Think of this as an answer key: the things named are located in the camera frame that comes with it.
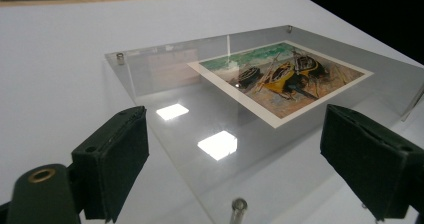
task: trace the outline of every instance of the clear acrylic panel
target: clear acrylic panel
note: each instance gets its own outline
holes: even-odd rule
[[[326,104],[389,127],[424,82],[422,68],[291,26],[106,58],[214,223],[229,223],[237,197],[243,223],[270,223],[331,179],[316,148]]]

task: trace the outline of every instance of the white border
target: white border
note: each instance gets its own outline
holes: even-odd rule
[[[191,62],[191,63],[187,63],[187,65],[190,66],[191,68],[193,68],[195,71],[197,71],[203,77],[205,77],[207,80],[209,80],[210,82],[215,84],[218,88],[223,90],[225,93],[227,93],[233,99],[238,101],[240,104],[242,104],[244,107],[249,109],[251,112],[253,112],[255,115],[257,115],[259,118],[261,118],[262,120],[264,120],[265,122],[267,122],[269,125],[271,125],[274,128],[278,128],[279,126],[283,125],[284,123],[302,115],[303,113],[311,110],[312,108],[320,105],[321,103],[325,102],[326,100],[334,97],[335,95],[345,91],[346,89],[350,88],[351,86],[358,84],[359,82],[365,80],[366,78],[368,78],[368,77],[370,77],[371,75],[374,74],[374,73],[372,73],[368,70],[362,69],[360,67],[354,66],[354,65],[349,64],[347,62],[338,60],[334,57],[327,56],[325,54],[322,54],[320,52],[314,51],[312,49],[309,49],[307,47],[304,47],[302,45],[299,45],[297,43],[287,41],[287,40],[282,41],[282,42],[273,43],[273,44],[270,44],[270,45],[265,45],[265,46],[260,46],[260,47],[248,49],[248,50],[243,50],[243,51],[240,51],[240,52],[237,52],[237,53],[233,53],[232,55],[244,53],[244,52],[247,52],[247,51],[250,51],[250,50],[256,50],[256,49],[259,49],[259,48],[262,48],[262,47],[276,45],[276,44],[283,43],[283,42],[285,42],[289,45],[295,46],[297,48],[300,48],[300,49],[307,51],[309,53],[312,53],[312,54],[318,55],[320,57],[323,57],[325,59],[328,59],[328,60],[335,62],[337,64],[340,64],[340,65],[349,67],[351,69],[354,69],[356,71],[362,72],[364,75],[362,75],[358,79],[348,83],[347,85],[340,87],[339,89],[327,94],[326,96],[314,101],[313,103],[311,103],[311,104],[309,104],[305,107],[302,107],[301,109],[291,113],[290,115],[283,117],[283,118],[279,118],[274,113],[272,113],[271,111],[269,111],[265,107],[261,106],[260,104],[258,104],[254,100],[252,100],[250,97],[248,97],[244,93],[240,92],[236,87],[231,86],[226,81],[224,81],[223,79],[221,79],[220,77],[215,75],[213,72],[209,71],[207,68],[200,65],[200,62],[205,62],[205,61],[208,61],[208,60],[214,60],[214,59],[218,59],[218,58],[225,57],[225,56],[205,59],[205,60],[202,60],[200,62],[199,61],[198,62]]]

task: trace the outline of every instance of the metal screw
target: metal screw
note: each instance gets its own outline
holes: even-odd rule
[[[247,202],[243,198],[237,198],[233,201],[232,208],[233,215],[230,224],[241,224],[243,215],[247,210]]]

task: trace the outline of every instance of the artwork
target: artwork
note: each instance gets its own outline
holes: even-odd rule
[[[289,41],[188,65],[274,128],[372,75]]]

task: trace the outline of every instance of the white table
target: white table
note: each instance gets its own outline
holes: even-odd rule
[[[106,53],[293,25],[420,65],[309,0],[31,4],[0,8],[0,203],[10,200],[21,174],[43,164],[69,165],[76,146],[112,115],[134,105],[107,64]],[[405,123],[390,128],[423,146],[423,110],[421,102]],[[212,223],[154,135],[149,138],[151,155],[118,223]],[[308,140],[318,138],[315,133]],[[261,188],[266,184],[263,176],[302,156],[319,159],[319,145],[297,145],[252,176],[252,185]],[[275,223],[373,223],[336,174],[318,190],[275,217]],[[412,223],[414,211],[408,218],[388,223]],[[245,222],[250,223],[249,211]]]

